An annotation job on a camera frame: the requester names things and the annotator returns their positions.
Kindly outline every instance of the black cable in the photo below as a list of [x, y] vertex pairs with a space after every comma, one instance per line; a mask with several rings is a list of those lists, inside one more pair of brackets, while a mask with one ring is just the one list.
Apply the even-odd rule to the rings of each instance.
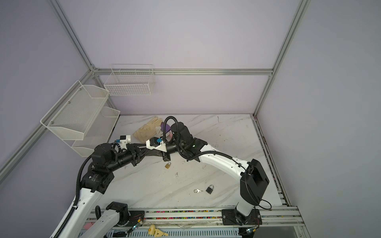
[[112, 147], [113, 149], [115, 149], [115, 146], [118, 146], [118, 153], [122, 152], [122, 149], [121, 149], [119, 143], [114, 142], [114, 143], [112, 143], [111, 145], [113, 146], [113, 147]]
[[242, 165], [240, 165], [240, 164], [237, 163], [235, 160], [233, 160], [233, 157], [231, 157], [230, 155], [227, 155], [227, 154], [225, 154], [225, 153], [222, 153], [222, 152], [220, 152], [220, 151], [215, 151], [215, 150], [206, 150], [206, 151], [203, 151], [203, 152], [201, 152], [201, 153], [199, 153], [199, 154], [193, 156], [193, 157], [192, 157], [191, 159], [189, 159], [189, 160], [193, 160], [194, 158], [197, 158], [197, 157], [199, 157], [199, 156], [201, 156], [201, 155], [206, 155], [206, 154], [221, 155], [221, 156], [223, 156], [223, 157], [226, 157], [226, 158], [228, 158], [228, 159], [234, 161], [234, 163], [236, 163], [236, 164], [238, 165], [238, 167], [242, 167]]
[[262, 207], [262, 206], [260, 206], [260, 205], [258, 205], [258, 207], [260, 207], [260, 208], [262, 208], [262, 209], [265, 209], [265, 210], [271, 210], [271, 208], [272, 208], [271, 203], [269, 203], [269, 202], [266, 201], [265, 199], [261, 199], [261, 200], [267, 202], [268, 204], [270, 204], [270, 208], [264, 208], [264, 207]]
[[[222, 153], [222, 152], [219, 152], [219, 151], [214, 151], [214, 150], [208, 150], [208, 151], [203, 151], [197, 155], [194, 155], [193, 157], [189, 158], [189, 157], [186, 157], [185, 155], [182, 154], [182, 151], [180, 150], [180, 132], [179, 132], [179, 123], [177, 121], [177, 119], [173, 116], [169, 116], [167, 117], [165, 120], [164, 120], [164, 124], [163, 124], [163, 128], [165, 129], [166, 128], [166, 124], [168, 122], [169, 119], [172, 119], [174, 120], [174, 123], [176, 125], [176, 149], [177, 151], [179, 152], [179, 154], [181, 155], [181, 157], [183, 157], [184, 159], [186, 159], [187, 161], [189, 160], [194, 160], [195, 158], [201, 156], [201, 155], [205, 155], [205, 154], [214, 154], [214, 155], [221, 155], [221, 156], [224, 156], [228, 159], [231, 159], [233, 160], [233, 157], [231, 157], [230, 155], [227, 155], [225, 153]], [[167, 143], [167, 140], [165, 138], [165, 133], [163, 133], [163, 141], [164, 143]], [[237, 163], [235, 160], [233, 160], [237, 165], [238, 167], [242, 167], [239, 163]]]
[[[250, 197], [251, 197], [252, 200], [255, 200], [255, 199], [251, 196], [250, 191], [249, 191], [249, 188], [247, 187], [247, 182], [246, 182], [247, 169], [249, 168], [249, 166], [250, 166], [250, 165], [247, 166], [247, 168], [245, 169], [245, 173], [244, 173], [243, 175], [245, 176], [245, 185], [246, 185], [247, 193], [250, 195]], [[264, 208], [264, 207], [262, 207], [262, 206], [259, 205], [259, 204], [256, 205], [256, 206], [258, 206], [258, 207], [260, 207], [260, 208], [262, 208], [262, 209], [265, 209], [265, 210], [271, 210], [271, 208], [272, 208], [271, 203], [269, 203], [268, 201], [266, 201], [266, 200], [264, 200], [264, 199], [261, 199], [261, 200], [263, 200], [263, 201], [267, 202], [268, 204], [270, 204], [270, 208]]]
[[[190, 160], [188, 157], [186, 157], [185, 155], [182, 154], [182, 151], [180, 150], [180, 132], [179, 132], [179, 123], [177, 121], [177, 119], [173, 116], [169, 116], [167, 117], [165, 120], [164, 120], [164, 123], [163, 123], [163, 129], [165, 131], [166, 129], [166, 124], [168, 122], [169, 119], [172, 119], [174, 120], [174, 123], [176, 125], [176, 149], [177, 149], [177, 152], [179, 152], [179, 154], [181, 155], [181, 157], [183, 157], [184, 159], [186, 159], [187, 161]], [[166, 140], [165, 138], [165, 133], [163, 133], [163, 141], [164, 143], [168, 143], [168, 141]]]
[[62, 230], [65, 228], [67, 222], [69, 221], [70, 217], [72, 216], [76, 206], [78, 205], [79, 196], [80, 196], [80, 193], [81, 193], [82, 171], [85, 168], [85, 165], [87, 164], [87, 162], [90, 160], [90, 158], [91, 158], [91, 155], [85, 159], [85, 161], [81, 165], [81, 168], [79, 169], [78, 176], [77, 176], [77, 182], [76, 182], [76, 185], [75, 185], [75, 199], [74, 199], [74, 202], [73, 202], [73, 206], [71, 207], [69, 213], [65, 217], [65, 220], [62, 222], [61, 226], [58, 228], [58, 230], [57, 230], [57, 232], [56, 232], [56, 234], [54, 235], [53, 238], [58, 238], [59, 237], [59, 235], [61, 234]]
[[99, 220], [99, 218], [101, 218], [102, 214], [101, 214], [101, 207], [100, 206], [95, 206], [95, 216], [96, 216], [96, 219]]

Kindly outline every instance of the black padlock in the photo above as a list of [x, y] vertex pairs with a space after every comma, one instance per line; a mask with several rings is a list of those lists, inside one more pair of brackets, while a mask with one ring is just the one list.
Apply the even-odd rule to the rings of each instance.
[[213, 185], [209, 185], [209, 187], [207, 188], [207, 193], [208, 194], [211, 194], [212, 192], [213, 192], [213, 188], [214, 188], [214, 186]]

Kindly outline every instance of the pink object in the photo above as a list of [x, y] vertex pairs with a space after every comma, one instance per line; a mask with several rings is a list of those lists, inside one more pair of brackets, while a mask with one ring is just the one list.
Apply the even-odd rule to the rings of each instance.
[[90, 227], [91, 227], [93, 224], [94, 224], [94, 222], [88, 222], [88, 223], [86, 223], [86, 224], [83, 226], [83, 228], [84, 228], [85, 230], [88, 230], [88, 229], [90, 229]]

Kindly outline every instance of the floor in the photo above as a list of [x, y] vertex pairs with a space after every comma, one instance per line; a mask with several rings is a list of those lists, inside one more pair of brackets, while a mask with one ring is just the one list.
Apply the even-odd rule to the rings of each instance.
[[[120, 135], [131, 135], [132, 143], [139, 143], [132, 134], [153, 116], [120, 116], [110, 141]], [[175, 115], [193, 137], [207, 141], [216, 149], [233, 157], [261, 162], [268, 178], [272, 178], [262, 147], [249, 114]], [[99, 201], [105, 208], [112, 201], [127, 203], [129, 208], [196, 208], [235, 206], [239, 200], [239, 185], [219, 169], [199, 163], [186, 162], [180, 155], [171, 155], [171, 166], [161, 157], [145, 157], [136, 167], [125, 166], [114, 172], [115, 178]], [[193, 190], [213, 184], [211, 194]], [[273, 206], [281, 206], [278, 190], [270, 179], [263, 199]]]

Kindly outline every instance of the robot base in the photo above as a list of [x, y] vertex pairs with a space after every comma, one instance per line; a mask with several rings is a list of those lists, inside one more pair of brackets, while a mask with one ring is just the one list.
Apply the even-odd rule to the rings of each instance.
[[[223, 209], [221, 210], [221, 213], [222, 213], [222, 223], [224, 225], [238, 225], [238, 223], [235, 221], [234, 209]], [[249, 221], [244, 225], [258, 225], [258, 224], [262, 225], [262, 218], [260, 216], [258, 209], [253, 209], [250, 212], [249, 216], [250, 216]]]

